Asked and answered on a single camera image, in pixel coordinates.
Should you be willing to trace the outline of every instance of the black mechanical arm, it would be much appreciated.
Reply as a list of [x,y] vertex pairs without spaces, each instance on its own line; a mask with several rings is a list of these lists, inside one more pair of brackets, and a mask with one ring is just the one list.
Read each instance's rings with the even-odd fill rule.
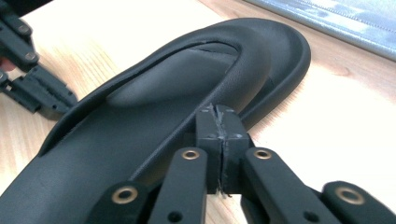
[[217,192],[241,194],[248,223],[396,223],[358,186],[337,181],[321,193],[307,187],[273,150],[254,147],[229,107],[198,112],[194,140],[174,154],[161,183],[112,186],[86,223],[204,223],[206,194]]
[[19,16],[23,16],[39,7],[46,5],[51,0],[2,0],[6,2],[14,12]]
[[61,80],[38,63],[31,34],[32,29],[0,0],[0,57],[9,59],[26,72],[26,76],[10,80],[0,69],[0,92],[32,113],[58,119],[77,103],[77,98]]

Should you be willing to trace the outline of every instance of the wooden table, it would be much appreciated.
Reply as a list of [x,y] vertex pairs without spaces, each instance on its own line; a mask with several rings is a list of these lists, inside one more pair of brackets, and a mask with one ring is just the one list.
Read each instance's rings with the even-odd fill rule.
[[[24,19],[34,28],[41,62],[81,99],[168,41],[239,17],[284,22],[312,49],[301,85],[249,131],[256,145],[276,151],[314,189],[345,180],[396,211],[395,62],[237,0],[56,0]],[[30,114],[4,94],[0,116],[1,193],[55,122]],[[238,200],[208,196],[206,223],[246,222]]]

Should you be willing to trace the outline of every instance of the gray fabric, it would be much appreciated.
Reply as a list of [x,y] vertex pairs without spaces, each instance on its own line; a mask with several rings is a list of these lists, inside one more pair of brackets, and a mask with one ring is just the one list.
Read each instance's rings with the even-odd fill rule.
[[396,61],[395,0],[247,0]]

